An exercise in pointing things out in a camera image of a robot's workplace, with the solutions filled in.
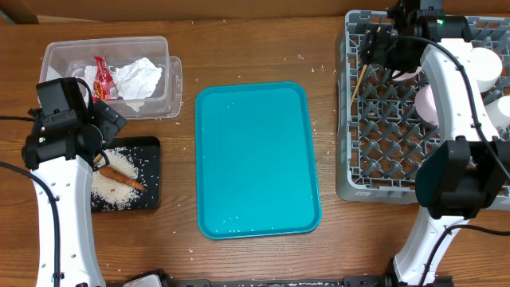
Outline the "red snack wrapper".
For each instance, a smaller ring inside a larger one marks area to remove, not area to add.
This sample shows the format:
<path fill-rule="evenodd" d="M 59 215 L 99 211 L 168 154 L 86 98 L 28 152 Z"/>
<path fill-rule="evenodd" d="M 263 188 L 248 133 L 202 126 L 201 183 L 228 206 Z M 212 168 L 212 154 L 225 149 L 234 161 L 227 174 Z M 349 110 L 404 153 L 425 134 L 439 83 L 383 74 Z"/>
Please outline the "red snack wrapper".
<path fill-rule="evenodd" d="M 95 56 L 96 75 L 92 83 L 92 98 L 98 100 L 116 100 L 119 97 L 116 84 L 102 57 Z"/>

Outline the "wooden chopstick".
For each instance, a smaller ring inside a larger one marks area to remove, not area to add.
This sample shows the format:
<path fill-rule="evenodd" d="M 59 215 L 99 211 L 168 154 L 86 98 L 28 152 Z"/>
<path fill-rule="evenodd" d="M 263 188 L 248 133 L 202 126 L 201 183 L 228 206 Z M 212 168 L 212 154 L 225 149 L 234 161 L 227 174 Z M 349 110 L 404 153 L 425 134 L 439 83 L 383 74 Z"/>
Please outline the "wooden chopstick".
<path fill-rule="evenodd" d="M 355 98 L 356 98 L 356 97 L 357 97 L 357 95 L 358 95 L 359 88 L 360 88 L 360 86 L 361 86 L 361 83 L 362 83 L 362 80 L 363 80 L 363 78 L 364 78 L 364 75 L 365 75 L 366 70 L 367 70 L 367 65 L 363 65 L 362 70 L 361 70 L 361 72 L 359 73 L 359 77 L 358 77 L 358 80 L 357 80 L 357 82 L 356 82 L 354 92 L 353 92 L 353 93 L 352 93 L 352 95 L 351 95 L 350 105 L 353 105 L 353 103 L 354 103 L 354 101 L 355 101 Z"/>

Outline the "brown walnut food scrap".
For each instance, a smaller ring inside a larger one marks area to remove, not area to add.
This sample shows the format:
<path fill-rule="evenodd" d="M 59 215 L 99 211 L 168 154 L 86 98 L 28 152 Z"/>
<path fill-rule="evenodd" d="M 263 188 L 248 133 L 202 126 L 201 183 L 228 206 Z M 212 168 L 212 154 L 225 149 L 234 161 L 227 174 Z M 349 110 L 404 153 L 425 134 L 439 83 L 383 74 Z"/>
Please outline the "brown walnut food scrap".
<path fill-rule="evenodd" d="M 93 160 L 94 165 L 96 166 L 102 159 L 103 156 L 101 154 L 98 154 L 96 158 Z"/>

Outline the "white napkin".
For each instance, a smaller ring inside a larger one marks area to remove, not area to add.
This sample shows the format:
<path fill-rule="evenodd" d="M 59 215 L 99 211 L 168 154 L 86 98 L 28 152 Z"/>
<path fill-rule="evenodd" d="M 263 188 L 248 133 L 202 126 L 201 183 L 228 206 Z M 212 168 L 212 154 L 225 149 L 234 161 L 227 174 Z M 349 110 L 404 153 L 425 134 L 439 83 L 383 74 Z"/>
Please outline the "white napkin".
<path fill-rule="evenodd" d="M 122 68 L 110 70 L 119 94 L 116 100 L 127 101 L 127 106 L 138 112 L 144 105 L 143 100 L 151 97 L 156 90 L 162 71 L 146 57 L 135 60 L 132 64 Z M 82 80 L 91 90 L 95 75 L 96 66 L 87 65 Z"/>

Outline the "orange carrot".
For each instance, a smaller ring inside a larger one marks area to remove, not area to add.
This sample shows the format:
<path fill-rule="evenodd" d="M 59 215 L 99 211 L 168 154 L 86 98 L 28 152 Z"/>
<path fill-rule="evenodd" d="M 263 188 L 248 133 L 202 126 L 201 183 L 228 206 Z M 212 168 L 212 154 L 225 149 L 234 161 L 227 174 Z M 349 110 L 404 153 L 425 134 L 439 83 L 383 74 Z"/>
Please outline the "orange carrot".
<path fill-rule="evenodd" d="M 141 183 L 135 181 L 134 179 L 127 177 L 125 174 L 117 171 L 115 168 L 113 168 L 111 166 L 102 166 L 99 169 L 99 173 L 108 179 L 111 179 L 111 180 L 121 183 L 123 185 L 129 186 L 136 190 L 139 190 L 139 191 L 146 190 L 145 186 L 143 186 Z"/>

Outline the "pink bowl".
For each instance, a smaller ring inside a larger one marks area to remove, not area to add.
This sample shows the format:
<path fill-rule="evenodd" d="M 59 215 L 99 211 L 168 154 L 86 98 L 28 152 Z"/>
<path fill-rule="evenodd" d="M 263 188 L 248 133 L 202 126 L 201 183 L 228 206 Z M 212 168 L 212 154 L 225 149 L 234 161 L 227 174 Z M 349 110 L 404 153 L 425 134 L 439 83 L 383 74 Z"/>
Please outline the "pink bowl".
<path fill-rule="evenodd" d="M 419 89 L 414 99 L 414 107 L 425 122 L 434 126 L 439 125 L 434 94 L 430 85 Z"/>

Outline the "white cup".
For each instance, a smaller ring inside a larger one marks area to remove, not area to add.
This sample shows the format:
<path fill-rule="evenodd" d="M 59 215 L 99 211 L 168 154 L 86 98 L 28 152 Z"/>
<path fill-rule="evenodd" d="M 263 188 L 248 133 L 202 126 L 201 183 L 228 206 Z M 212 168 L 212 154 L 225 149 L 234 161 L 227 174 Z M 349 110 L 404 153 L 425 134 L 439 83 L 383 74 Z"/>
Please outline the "white cup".
<path fill-rule="evenodd" d="M 487 92 L 502 73 L 502 61 L 491 49 L 482 47 L 473 48 L 471 57 L 478 88 L 480 92 Z"/>
<path fill-rule="evenodd" d="M 510 96 L 502 96 L 485 106 L 488 118 L 497 130 L 510 126 Z"/>

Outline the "pink round plate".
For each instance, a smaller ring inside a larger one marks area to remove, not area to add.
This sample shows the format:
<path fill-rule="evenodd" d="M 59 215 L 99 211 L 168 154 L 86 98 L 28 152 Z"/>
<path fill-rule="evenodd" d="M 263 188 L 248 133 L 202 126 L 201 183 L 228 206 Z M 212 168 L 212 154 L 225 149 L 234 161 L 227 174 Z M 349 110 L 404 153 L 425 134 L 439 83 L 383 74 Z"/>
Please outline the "pink round plate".
<path fill-rule="evenodd" d="M 410 78 L 413 78 L 413 77 L 415 77 L 416 75 L 418 75 L 421 71 L 422 71 L 422 68 L 421 68 L 421 67 L 417 67 L 417 68 L 415 68 L 415 69 L 411 69 L 409 72 L 404 72 L 404 71 L 395 70 L 395 71 L 393 71 L 393 73 L 391 74 L 391 80 L 392 80 L 392 81 L 397 81 L 397 82 L 400 82 L 400 81 L 407 81 L 407 80 L 409 80 Z"/>

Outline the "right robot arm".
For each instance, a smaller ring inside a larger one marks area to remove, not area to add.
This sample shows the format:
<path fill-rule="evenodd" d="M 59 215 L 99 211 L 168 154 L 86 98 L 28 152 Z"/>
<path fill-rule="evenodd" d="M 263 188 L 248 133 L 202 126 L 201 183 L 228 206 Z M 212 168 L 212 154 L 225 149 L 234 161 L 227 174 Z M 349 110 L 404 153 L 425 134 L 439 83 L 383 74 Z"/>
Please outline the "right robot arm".
<path fill-rule="evenodd" d="M 439 1 L 400 1 L 387 16 L 391 27 L 364 34 L 362 62 L 401 74 L 425 73 L 441 143 L 418 169 L 417 219 L 378 285 L 450 286 L 450 278 L 437 276 L 437 267 L 457 233 L 471 228 L 509 180 L 509 144 L 481 97 L 468 20 L 446 14 Z"/>

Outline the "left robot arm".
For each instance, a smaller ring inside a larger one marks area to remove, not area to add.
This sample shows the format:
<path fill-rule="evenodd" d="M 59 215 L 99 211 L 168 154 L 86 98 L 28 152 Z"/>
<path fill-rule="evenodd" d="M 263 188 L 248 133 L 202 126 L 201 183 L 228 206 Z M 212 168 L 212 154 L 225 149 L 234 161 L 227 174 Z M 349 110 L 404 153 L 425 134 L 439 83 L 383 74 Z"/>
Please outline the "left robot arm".
<path fill-rule="evenodd" d="M 39 286 L 103 286 L 92 228 L 93 160 L 127 121 L 75 77 L 36 86 L 22 158 L 37 195 Z"/>

